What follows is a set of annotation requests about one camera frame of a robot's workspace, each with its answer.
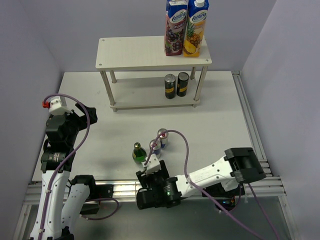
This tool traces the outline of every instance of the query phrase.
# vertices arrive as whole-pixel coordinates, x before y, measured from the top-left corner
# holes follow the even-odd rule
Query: wall
[[[302,239],[319,239],[320,1],[277,0],[242,80]]]
[[[165,31],[166,0],[20,1],[64,72],[96,71],[99,38]],[[243,68],[275,1],[209,0],[211,70]]]
[[[18,0],[0,7],[0,233],[12,239],[61,72]]]

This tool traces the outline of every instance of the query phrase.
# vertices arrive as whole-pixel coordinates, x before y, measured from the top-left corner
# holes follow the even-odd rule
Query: can
[[[160,135],[164,131],[167,131],[167,129],[165,129],[165,128],[159,129],[158,135]],[[161,134],[161,136],[159,137],[160,142],[161,142],[161,149],[164,149],[166,144],[168,143],[168,136],[169,136],[169,133],[165,132],[165,133]]]
[[[178,84],[176,86],[176,94],[179,97],[184,97],[187,94],[189,82],[189,74],[186,72],[180,72],[178,75]]]
[[[150,142],[150,150],[152,148],[152,145],[154,144],[155,142],[155,139],[151,140]],[[152,150],[152,154],[155,154],[157,158],[160,158],[160,152],[161,152],[161,142],[160,140],[158,139],[156,142],[155,142],[155,145],[153,147],[153,150]]]
[[[167,74],[164,77],[165,97],[173,99],[176,96],[176,77],[173,74]]]

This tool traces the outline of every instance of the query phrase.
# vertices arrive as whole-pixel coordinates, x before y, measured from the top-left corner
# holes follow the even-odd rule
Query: yellow juice carton
[[[197,58],[208,15],[209,0],[189,0],[187,25],[183,42],[183,56]]]

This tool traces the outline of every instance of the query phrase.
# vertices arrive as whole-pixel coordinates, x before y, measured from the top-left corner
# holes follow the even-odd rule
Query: silver can
[[[160,158],[160,152],[161,152],[161,142],[160,140],[158,139],[156,142],[155,142],[155,145],[153,147],[153,149],[151,150],[153,144],[155,142],[155,139],[151,140],[149,146],[150,146],[150,151],[152,151],[152,154],[155,154],[157,158]]]
[[[160,135],[162,132],[165,132],[165,131],[167,131],[167,129],[165,129],[165,128],[159,129],[158,130],[158,135]],[[162,149],[164,149],[165,146],[167,145],[168,139],[169,139],[168,137],[169,137],[169,133],[168,132],[165,132],[165,133],[161,134],[160,142],[161,142],[161,148]]]

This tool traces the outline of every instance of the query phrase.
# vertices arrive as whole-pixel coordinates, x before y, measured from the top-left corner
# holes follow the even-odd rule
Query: white wooden shelf
[[[116,112],[119,109],[196,107],[200,102],[202,86],[211,63],[205,37],[202,39],[199,57],[183,57],[165,55],[164,36],[137,36],[100,38],[95,67],[102,76],[110,107]],[[202,71],[196,81],[196,67],[199,66]],[[114,72],[178,67],[190,67],[190,80],[187,95],[173,99],[165,97],[165,75],[152,71]]]
[[[127,71],[116,72],[116,84],[111,85],[116,99],[112,109],[156,108],[192,106],[200,101],[194,101],[197,90],[197,80],[189,80],[186,96],[175,96],[167,99],[165,96],[164,76],[175,72],[159,71]]]

